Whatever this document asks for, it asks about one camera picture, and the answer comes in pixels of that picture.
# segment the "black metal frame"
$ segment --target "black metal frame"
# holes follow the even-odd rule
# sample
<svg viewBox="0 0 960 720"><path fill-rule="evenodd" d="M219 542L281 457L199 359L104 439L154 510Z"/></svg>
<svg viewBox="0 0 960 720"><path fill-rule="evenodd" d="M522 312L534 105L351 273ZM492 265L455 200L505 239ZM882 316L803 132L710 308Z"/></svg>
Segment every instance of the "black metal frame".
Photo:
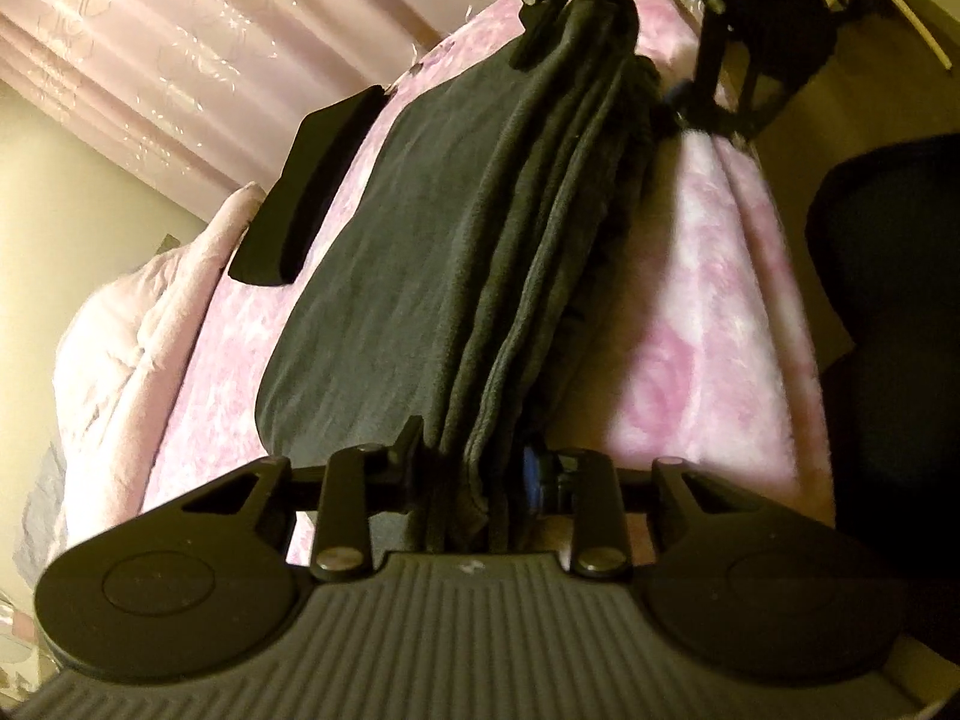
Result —
<svg viewBox="0 0 960 720"><path fill-rule="evenodd" d="M702 129L735 139L757 136L832 55L840 17L824 0L703 0L704 21L693 80L666 95L663 134ZM522 0L524 34L511 57L523 70L536 64L546 37L568 0ZM796 41L784 40L796 30ZM750 52L750 66L736 110L715 101L728 45L738 41ZM761 74L779 82L778 93L757 103Z"/></svg>
<svg viewBox="0 0 960 720"><path fill-rule="evenodd" d="M423 430L421 418L410 418L392 446L350 447L318 469L293 470L285 458L254 461L67 551L35 594L52 652L109 682L193 678L269 646L326 584L355 581L362 591L374 571L368 518L419 511L442 481L421 485L431 461ZM874 667L901 630L901 586L862 546L681 459L659 459L651 472L616 469L602 453L541 443L524 452L524 480L530 514L572 514L571 581L626 586L656 624L733 671L838 679ZM312 509L310 565L288 565L296 512ZM627 512L647 515L654 565L635 567ZM757 604L784 599L761 583L744 604L728 576L744 560L767 560L770 538L779 550L775 573L786 561L796 565L786 576L803 579L805 555L816 555L812 586L827 570L837 591L823 611L800 604L776 637L745 651ZM725 627L701 625L697 615L721 603Z"/></svg>

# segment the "metal bolt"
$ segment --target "metal bolt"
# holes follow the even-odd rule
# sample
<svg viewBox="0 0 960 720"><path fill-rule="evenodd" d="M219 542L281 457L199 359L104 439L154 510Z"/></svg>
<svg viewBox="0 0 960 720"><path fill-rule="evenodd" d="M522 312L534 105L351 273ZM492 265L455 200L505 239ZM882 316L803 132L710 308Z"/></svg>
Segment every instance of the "metal bolt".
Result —
<svg viewBox="0 0 960 720"><path fill-rule="evenodd" d="M590 547L577 556L580 567L590 574L608 575L627 565L627 556L616 547Z"/></svg>
<svg viewBox="0 0 960 720"><path fill-rule="evenodd" d="M363 553L353 547L328 547L317 554L316 562L319 568L339 574L363 565Z"/></svg>
<svg viewBox="0 0 960 720"><path fill-rule="evenodd" d="M717 16L723 16L727 12L727 4L723 0L704 0L704 4Z"/></svg>
<svg viewBox="0 0 960 720"><path fill-rule="evenodd" d="M365 473L379 473L390 464L390 453L382 443L362 443L354 446L353 451L363 456Z"/></svg>

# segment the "wooden floor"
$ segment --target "wooden floor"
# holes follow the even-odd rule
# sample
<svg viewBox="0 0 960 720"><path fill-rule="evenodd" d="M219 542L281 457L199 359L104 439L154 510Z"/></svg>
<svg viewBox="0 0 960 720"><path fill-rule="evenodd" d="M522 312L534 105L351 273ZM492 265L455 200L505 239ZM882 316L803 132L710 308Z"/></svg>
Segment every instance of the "wooden floor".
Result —
<svg viewBox="0 0 960 720"><path fill-rule="evenodd" d="M960 50L941 45L960 64ZM836 55L760 135L757 151L779 208L821 370L850 348L803 240L827 171L888 143L960 130L960 69L947 74L895 12L841 31Z"/></svg>

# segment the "black chair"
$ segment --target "black chair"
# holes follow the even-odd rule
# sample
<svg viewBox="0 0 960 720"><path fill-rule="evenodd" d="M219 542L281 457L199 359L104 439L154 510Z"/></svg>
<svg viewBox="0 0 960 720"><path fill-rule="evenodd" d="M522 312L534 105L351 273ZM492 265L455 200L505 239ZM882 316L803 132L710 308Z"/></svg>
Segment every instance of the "black chair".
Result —
<svg viewBox="0 0 960 720"><path fill-rule="evenodd" d="M837 528L911 578L911 632L960 662L960 134L836 167L806 240L856 344L822 376Z"/></svg>

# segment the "beige wall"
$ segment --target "beige wall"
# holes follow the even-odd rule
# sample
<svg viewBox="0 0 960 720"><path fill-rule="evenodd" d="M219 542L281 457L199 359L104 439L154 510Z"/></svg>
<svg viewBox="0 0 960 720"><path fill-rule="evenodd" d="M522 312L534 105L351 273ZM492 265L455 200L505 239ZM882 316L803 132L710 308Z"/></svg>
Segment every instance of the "beige wall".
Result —
<svg viewBox="0 0 960 720"><path fill-rule="evenodd" d="M0 84L0 589L21 608L13 534L55 429L56 344L99 285L202 229Z"/></svg>

